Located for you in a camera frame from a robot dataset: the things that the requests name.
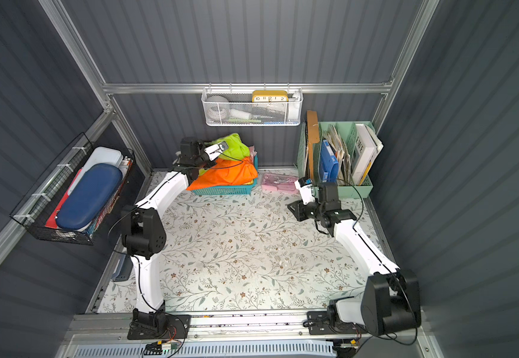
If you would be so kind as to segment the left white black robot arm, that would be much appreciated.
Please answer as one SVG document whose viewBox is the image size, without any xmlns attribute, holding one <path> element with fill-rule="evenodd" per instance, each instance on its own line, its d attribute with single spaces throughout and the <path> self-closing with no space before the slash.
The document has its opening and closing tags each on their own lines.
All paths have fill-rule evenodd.
<svg viewBox="0 0 519 358">
<path fill-rule="evenodd" d="M 172 171 L 145 198 L 122 215 L 122 245 L 131 257 L 137 286 L 135 310 L 156 313 L 163 310 L 164 298 L 158 277 L 157 256 L 166 244 L 161 217 L 169 206 L 199 176 L 201 169 L 210 169 L 228 149 L 228 144 L 206 145 L 194 137 L 180 142 L 180 152 Z"/>
</svg>

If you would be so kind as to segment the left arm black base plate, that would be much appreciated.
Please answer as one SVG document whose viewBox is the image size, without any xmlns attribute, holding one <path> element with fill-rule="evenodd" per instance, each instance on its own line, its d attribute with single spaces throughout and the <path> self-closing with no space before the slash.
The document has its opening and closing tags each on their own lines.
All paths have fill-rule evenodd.
<svg viewBox="0 0 519 358">
<path fill-rule="evenodd" d="M 184 340 L 189 332 L 192 316 L 169 313 L 134 312 L 129 327 L 128 340 Z"/>
</svg>

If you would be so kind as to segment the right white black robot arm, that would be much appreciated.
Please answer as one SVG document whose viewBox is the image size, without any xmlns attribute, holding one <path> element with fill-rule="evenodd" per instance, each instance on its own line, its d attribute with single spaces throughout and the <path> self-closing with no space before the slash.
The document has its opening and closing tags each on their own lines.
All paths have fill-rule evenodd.
<svg viewBox="0 0 519 358">
<path fill-rule="evenodd" d="M 342 244 L 368 276 L 361 298 L 334 299 L 328 304 L 326 317 L 308 318 L 306 325 L 318 325 L 323 331 L 354 330 L 389 339 L 400 331 L 417 331 L 422 318 L 416 275 L 400 269 L 369 239 L 359 223 L 361 217 L 342 208 L 335 183 L 314 186 L 310 179 L 300 178 L 295 188 L 301 198 L 288 204 L 289 211 L 299 222 L 312 219 L 316 230 Z"/>
</svg>

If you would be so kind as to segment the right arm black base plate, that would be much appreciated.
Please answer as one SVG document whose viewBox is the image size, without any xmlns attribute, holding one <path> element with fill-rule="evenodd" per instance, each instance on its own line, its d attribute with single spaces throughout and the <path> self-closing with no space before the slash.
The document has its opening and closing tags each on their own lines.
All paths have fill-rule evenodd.
<svg viewBox="0 0 519 358">
<path fill-rule="evenodd" d="M 349 334 L 358 336 L 366 332 L 365 328 L 355 323 L 346 323 L 337 316 L 332 316 L 327 311 L 308 311 L 306 319 L 302 322 L 312 336 L 331 334 Z"/>
</svg>

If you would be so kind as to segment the lime green shorts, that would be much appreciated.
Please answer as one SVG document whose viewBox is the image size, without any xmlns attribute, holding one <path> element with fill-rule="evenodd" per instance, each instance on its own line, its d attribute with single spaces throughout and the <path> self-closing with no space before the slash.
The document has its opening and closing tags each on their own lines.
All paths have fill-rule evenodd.
<svg viewBox="0 0 519 358">
<path fill-rule="evenodd" d="M 249 147 L 242 142 L 240 135 L 237 133 L 230 134 L 211 142 L 205 142 L 204 144 L 207 147 L 212 144 L 220 143 L 221 141 L 225 141 L 228 144 L 229 149 L 219 157 L 218 161 L 223 159 L 224 161 L 235 161 L 236 164 L 228 164 L 228 166 L 231 166 L 231 169 L 213 170 L 213 174 L 220 174 L 226 178 L 236 177 L 249 163 L 254 164 Z"/>
</svg>

